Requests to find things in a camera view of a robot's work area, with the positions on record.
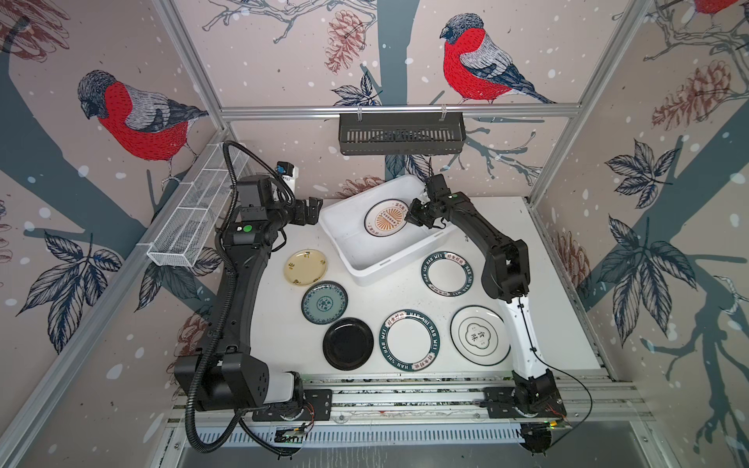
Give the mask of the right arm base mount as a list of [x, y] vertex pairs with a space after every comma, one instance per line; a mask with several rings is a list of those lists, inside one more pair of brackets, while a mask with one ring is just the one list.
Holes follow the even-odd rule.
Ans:
[[514, 386], [486, 387], [483, 394], [484, 399], [479, 406], [488, 411], [490, 419], [563, 419], [568, 416], [558, 389], [549, 394], [541, 394], [534, 403], [531, 402], [531, 397], [522, 397], [521, 391]]

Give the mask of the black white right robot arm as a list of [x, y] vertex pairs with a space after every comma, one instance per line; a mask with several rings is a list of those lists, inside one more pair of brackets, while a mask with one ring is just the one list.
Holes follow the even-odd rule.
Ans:
[[527, 244], [504, 235], [484, 218], [462, 193], [427, 202], [415, 198], [406, 216], [416, 226], [433, 228], [442, 218], [459, 228], [485, 259], [482, 287], [489, 298], [502, 303], [501, 317], [507, 327], [515, 382], [515, 408], [522, 415], [536, 415], [561, 399], [556, 378], [538, 348], [530, 314], [530, 258]]

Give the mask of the green rimmed white plate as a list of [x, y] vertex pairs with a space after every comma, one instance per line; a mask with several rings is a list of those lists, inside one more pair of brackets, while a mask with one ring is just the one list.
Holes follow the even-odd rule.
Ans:
[[431, 292], [445, 298], [456, 298], [471, 289], [474, 273], [470, 263], [458, 253], [440, 251], [423, 261], [421, 280]]

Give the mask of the orange sunburst white plate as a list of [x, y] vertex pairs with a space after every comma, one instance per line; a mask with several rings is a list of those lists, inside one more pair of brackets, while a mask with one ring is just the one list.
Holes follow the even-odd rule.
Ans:
[[407, 222], [408, 205], [397, 199], [386, 199], [376, 203], [364, 217], [364, 228], [374, 237], [389, 237], [401, 231]]

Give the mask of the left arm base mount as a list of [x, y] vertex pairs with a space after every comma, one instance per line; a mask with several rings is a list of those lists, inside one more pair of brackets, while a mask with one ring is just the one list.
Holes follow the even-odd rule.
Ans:
[[286, 403], [271, 404], [267, 409], [254, 411], [253, 422], [318, 422], [331, 417], [333, 391], [329, 389], [296, 392], [294, 399]]

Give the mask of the white plate thin green rim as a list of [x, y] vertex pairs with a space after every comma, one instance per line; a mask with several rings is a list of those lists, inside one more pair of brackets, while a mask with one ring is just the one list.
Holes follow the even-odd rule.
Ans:
[[503, 319], [487, 307], [472, 305], [458, 310], [451, 321], [451, 339], [458, 353], [477, 366], [499, 365], [511, 354]]

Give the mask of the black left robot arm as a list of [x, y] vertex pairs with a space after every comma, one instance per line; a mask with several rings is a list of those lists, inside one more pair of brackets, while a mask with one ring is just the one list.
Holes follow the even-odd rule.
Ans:
[[174, 373], [195, 411], [261, 409], [302, 405], [304, 390], [296, 372], [276, 372], [254, 357], [252, 322], [277, 239], [289, 224], [318, 222], [323, 202], [283, 200], [270, 175], [243, 177], [234, 186], [226, 220], [216, 235], [224, 263], [220, 302], [195, 350], [179, 357]]

